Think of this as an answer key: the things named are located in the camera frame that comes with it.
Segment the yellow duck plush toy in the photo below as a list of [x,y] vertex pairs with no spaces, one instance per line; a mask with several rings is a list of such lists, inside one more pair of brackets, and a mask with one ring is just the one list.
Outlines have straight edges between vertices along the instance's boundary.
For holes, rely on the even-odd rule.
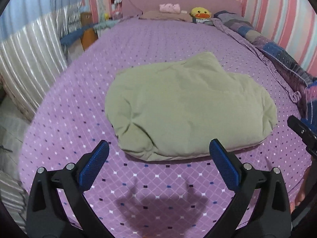
[[191,16],[196,19],[205,20],[211,18],[211,13],[203,7],[196,7],[191,10]]

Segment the brown pillow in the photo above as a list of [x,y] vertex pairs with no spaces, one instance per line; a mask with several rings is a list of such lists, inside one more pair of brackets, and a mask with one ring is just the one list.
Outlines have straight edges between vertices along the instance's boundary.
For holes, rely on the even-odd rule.
[[143,20],[179,20],[193,22],[193,18],[187,13],[166,13],[160,11],[148,11],[144,12],[140,17]]

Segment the tiled floor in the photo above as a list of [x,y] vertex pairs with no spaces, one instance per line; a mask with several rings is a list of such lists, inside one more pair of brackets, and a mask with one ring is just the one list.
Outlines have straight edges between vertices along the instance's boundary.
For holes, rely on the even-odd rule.
[[22,147],[24,132],[29,125],[30,122],[6,96],[0,105],[0,144],[12,152],[0,149],[0,170],[14,179],[19,179],[17,170],[19,151]]
[[68,47],[67,63],[70,65],[84,52],[80,39],[77,39],[70,47]]

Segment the metal bolt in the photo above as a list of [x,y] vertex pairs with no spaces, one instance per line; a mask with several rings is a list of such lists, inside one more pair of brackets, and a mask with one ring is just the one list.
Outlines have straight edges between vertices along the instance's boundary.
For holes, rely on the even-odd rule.
[[43,173],[43,172],[44,172],[44,170],[45,170],[45,168],[44,168],[44,167],[40,167],[40,168],[37,170],[37,172],[38,172],[39,174],[41,174],[41,173]]
[[281,170],[278,167],[273,168],[274,173],[279,174]]
[[69,164],[67,164],[66,169],[72,170],[74,167],[75,167],[75,165],[73,163],[69,163]]
[[250,165],[249,163],[245,163],[243,165],[243,167],[246,169],[246,170],[251,170],[252,169],[252,165]]

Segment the patterned bed sheet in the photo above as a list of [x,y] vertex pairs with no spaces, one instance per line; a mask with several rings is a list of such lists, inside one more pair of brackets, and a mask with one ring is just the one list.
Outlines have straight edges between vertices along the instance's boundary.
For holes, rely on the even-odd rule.
[[[283,78],[272,75],[272,62],[266,65],[259,57],[263,55],[250,48],[204,24],[138,19],[117,24],[56,80],[39,107],[19,158],[24,188],[30,191],[38,167],[61,169],[104,139],[111,143],[110,154],[85,197],[115,237],[203,237],[233,196],[211,158],[157,163],[129,157],[118,146],[104,102],[116,74],[125,68],[186,60],[211,51],[226,71],[248,74],[266,88],[277,105],[279,122],[273,132],[258,146],[236,155],[257,169],[279,167],[293,198],[310,164],[305,146],[286,124],[289,115],[300,114],[280,84]],[[76,223],[61,191],[60,197],[67,216]],[[241,225],[248,221],[255,201],[256,195]]]

